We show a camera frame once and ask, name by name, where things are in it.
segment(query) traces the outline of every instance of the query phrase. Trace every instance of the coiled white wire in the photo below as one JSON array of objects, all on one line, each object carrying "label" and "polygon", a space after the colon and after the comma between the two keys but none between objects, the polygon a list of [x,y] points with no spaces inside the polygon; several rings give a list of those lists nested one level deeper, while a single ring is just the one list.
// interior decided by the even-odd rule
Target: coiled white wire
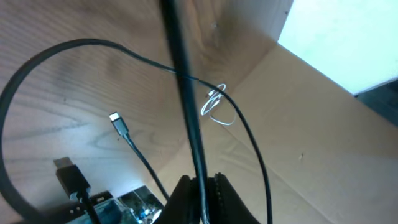
[{"label": "coiled white wire", "polygon": [[[222,91],[225,91],[226,85],[224,83],[219,84],[217,86],[217,88],[220,88],[220,87],[222,87],[222,89],[221,89]],[[213,115],[211,115],[211,113],[210,113],[210,111],[215,106],[217,106],[218,103],[220,103],[221,97],[223,97],[223,95],[221,93],[216,93],[215,94],[215,90],[211,90],[209,92],[208,96],[210,96],[210,99],[202,106],[202,108],[200,110],[200,114],[202,116],[204,116],[204,115],[206,115],[208,113],[209,116],[210,116],[210,119],[212,119],[213,121],[215,121],[215,122],[217,122],[219,124],[225,125],[225,126],[229,126],[229,125],[233,124],[235,122],[235,120],[236,120],[236,112],[234,114],[234,119],[230,123],[225,123],[225,122],[219,121],[216,118],[214,118]]]}]

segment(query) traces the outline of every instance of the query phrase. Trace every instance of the wooden surface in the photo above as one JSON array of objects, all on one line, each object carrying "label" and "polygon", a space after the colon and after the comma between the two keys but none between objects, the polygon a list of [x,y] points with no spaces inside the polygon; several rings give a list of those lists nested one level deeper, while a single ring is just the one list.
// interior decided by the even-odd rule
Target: wooden surface
[{"label": "wooden surface", "polygon": [[[249,211],[260,223],[266,223],[264,182],[252,147],[243,144],[227,129],[212,120],[206,121],[201,130],[208,175],[213,176],[218,172],[225,174]],[[190,157],[189,145],[184,144],[175,157],[159,172],[159,178],[168,192],[173,191],[182,175],[195,176]],[[331,223],[270,167],[267,168],[271,184],[274,223]],[[155,183],[151,183],[149,187],[160,195]]]},{"label": "wooden surface", "polygon": [[[193,74],[233,91],[275,45],[290,4],[182,1]],[[0,1],[0,16],[0,89],[33,55],[72,39],[112,40],[171,64],[157,1]],[[123,115],[137,146],[160,170],[186,140],[175,86],[171,74],[104,47],[52,57],[21,85],[7,116],[3,154],[12,182],[37,208],[64,203],[52,161],[68,156],[94,194],[117,196],[143,184],[146,170],[119,141],[108,115]],[[199,105],[207,91],[197,89]],[[1,223],[20,219],[3,200],[0,217]]]},{"label": "wooden surface", "polygon": [[[279,45],[232,97],[247,117],[269,171],[325,219],[396,223],[398,129],[393,124]],[[229,111],[223,103],[215,116]],[[239,122],[226,129],[252,149]],[[257,162],[248,164],[258,172]],[[275,205],[284,198],[276,195],[272,179],[271,187]],[[249,193],[244,195],[249,203]],[[283,212],[276,207],[275,214],[281,212],[277,209]]]}]

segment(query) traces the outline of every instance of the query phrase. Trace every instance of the usb connector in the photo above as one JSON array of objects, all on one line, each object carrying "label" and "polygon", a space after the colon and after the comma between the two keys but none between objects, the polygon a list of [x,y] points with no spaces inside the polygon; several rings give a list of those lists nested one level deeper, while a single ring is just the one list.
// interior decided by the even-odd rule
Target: usb connector
[{"label": "usb connector", "polygon": [[90,194],[89,183],[69,157],[56,159],[54,164],[57,166],[58,180],[70,200],[78,201],[84,194]]},{"label": "usb connector", "polygon": [[111,114],[109,118],[111,118],[112,124],[119,135],[124,138],[128,137],[129,129],[118,112]]}]

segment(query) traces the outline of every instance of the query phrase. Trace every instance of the black cable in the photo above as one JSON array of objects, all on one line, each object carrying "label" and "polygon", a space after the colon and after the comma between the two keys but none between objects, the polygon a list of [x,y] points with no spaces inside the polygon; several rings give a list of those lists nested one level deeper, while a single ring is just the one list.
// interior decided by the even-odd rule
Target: black cable
[{"label": "black cable", "polygon": [[155,180],[158,188],[160,189],[160,191],[162,192],[163,196],[166,198],[166,200],[169,200],[169,195],[167,194],[166,190],[164,189],[161,181],[159,180],[159,178],[157,177],[155,171],[153,170],[153,168],[150,166],[149,162],[145,159],[144,155],[142,155],[142,153],[138,150],[137,146],[134,144],[134,142],[131,140],[130,138],[130,134],[129,134],[129,128],[127,127],[126,123],[124,122],[122,116],[119,115],[118,112],[114,112],[112,113],[109,118],[111,119],[112,125],[115,128],[115,130],[118,132],[118,134],[120,136],[122,136],[122,138],[124,140],[127,141],[127,143],[129,144],[129,146],[131,147],[131,149],[137,154],[138,158],[141,160],[141,162],[145,165],[145,167],[147,168],[147,170],[149,171],[150,175],[152,176],[152,178]]},{"label": "black cable", "polygon": [[201,219],[203,224],[210,224],[209,204],[207,201],[208,176],[205,152],[203,150],[203,143],[200,134],[197,107],[195,103],[195,95],[193,93],[192,81],[179,76],[179,74],[190,76],[190,69],[188,58],[183,46],[182,33],[174,0],[160,1],[160,9],[163,15],[163,22],[171,58],[177,75],[178,91],[180,92],[187,136],[191,146],[192,160],[199,186]]},{"label": "black cable", "polygon": [[85,194],[81,196],[81,202],[83,202],[83,205],[85,205],[86,211],[88,213],[88,216],[90,217],[92,224],[101,224],[100,218],[98,218],[87,192],[85,192]]},{"label": "black cable", "polygon": [[129,146],[131,147],[131,149],[137,154],[138,158],[142,161],[142,163],[145,165],[145,167],[147,168],[147,170],[149,171],[150,175],[152,176],[152,178],[155,180],[156,185],[158,186],[158,188],[160,189],[160,191],[162,192],[162,195],[166,198],[166,200],[169,200],[169,195],[167,194],[166,190],[164,189],[161,181],[159,180],[159,178],[157,177],[155,171],[153,170],[153,168],[150,166],[149,162],[145,159],[144,155],[142,155],[142,153],[138,150],[137,146],[134,144],[134,142],[131,140],[130,136],[127,135],[126,137],[123,137],[127,143],[129,144]]},{"label": "black cable", "polygon": [[[50,58],[51,56],[62,52],[64,50],[72,49],[75,47],[81,47],[85,45],[102,45],[105,47],[111,47],[117,50],[120,50],[127,54],[130,57],[136,58],[142,62],[148,63],[149,65],[155,66],[157,68],[175,73],[173,68],[170,68],[168,66],[159,64],[157,62],[154,62],[152,60],[149,60],[147,58],[144,58],[135,52],[123,47],[120,44],[108,41],[108,40],[100,40],[100,39],[77,39],[77,40],[71,40],[68,42],[64,42],[58,45],[55,45],[53,47],[50,47],[41,53],[38,53],[31,59],[29,59],[27,62],[25,62],[16,72],[13,74],[13,76],[10,78],[8,81],[7,85],[4,87],[1,96],[0,96],[0,193],[4,197],[5,201],[17,212],[19,213],[22,217],[24,217],[26,220],[32,221],[33,223],[53,223],[51,220],[48,220],[46,217],[44,217],[36,208],[31,206],[26,200],[19,194],[17,189],[13,186],[12,182],[10,181],[10,178],[8,176],[8,173],[6,171],[6,166],[4,164],[4,158],[3,158],[3,153],[2,153],[2,136],[4,132],[4,123],[6,121],[6,116],[8,109],[10,107],[12,98],[14,97],[19,85],[24,81],[26,76],[38,65],[40,65],[42,62]],[[256,152],[256,155],[259,159],[261,171],[263,174],[264,178],[264,184],[266,188],[266,200],[267,200],[267,222],[268,224],[272,224],[272,204],[271,204],[271,193],[269,189],[269,180],[268,180],[268,175],[266,171],[266,167],[264,164],[264,161],[262,160],[261,152],[258,148],[258,145],[256,143],[256,140],[254,139],[253,133],[250,130],[250,127],[243,116],[241,110],[238,108],[236,103],[232,100],[232,98],[226,94],[225,92],[221,91],[217,86],[214,86],[208,82],[205,82],[203,80],[199,80],[198,78],[195,77],[189,77],[186,75],[182,74],[177,74],[180,77],[184,77],[187,79],[191,80],[198,80],[199,83],[202,85],[207,86],[208,88],[211,88],[218,93],[222,94],[234,107],[236,110],[239,118],[241,119],[243,126],[245,130],[248,133],[248,136],[250,138],[250,141],[253,145],[253,148]]]}]

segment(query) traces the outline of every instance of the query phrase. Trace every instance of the black connector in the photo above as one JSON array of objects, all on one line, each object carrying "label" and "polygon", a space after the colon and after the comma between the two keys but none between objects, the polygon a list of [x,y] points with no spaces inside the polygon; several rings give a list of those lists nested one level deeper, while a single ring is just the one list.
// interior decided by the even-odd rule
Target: black connector
[{"label": "black connector", "polygon": [[57,166],[56,175],[63,190],[70,200],[80,200],[83,194],[90,194],[90,185],[80,172],[80,169],[72,163],[69,157],[54,160]]},{"label": "black connector", "polygon": [[90,220],[94,224],[101,224],[94,206],[90,201],[90,185],[80,169],[72,163],[69,157],[54,160],[57,166],[56,175],[63,190],[67,193],[70,200],[79,201],[86,207]]}]

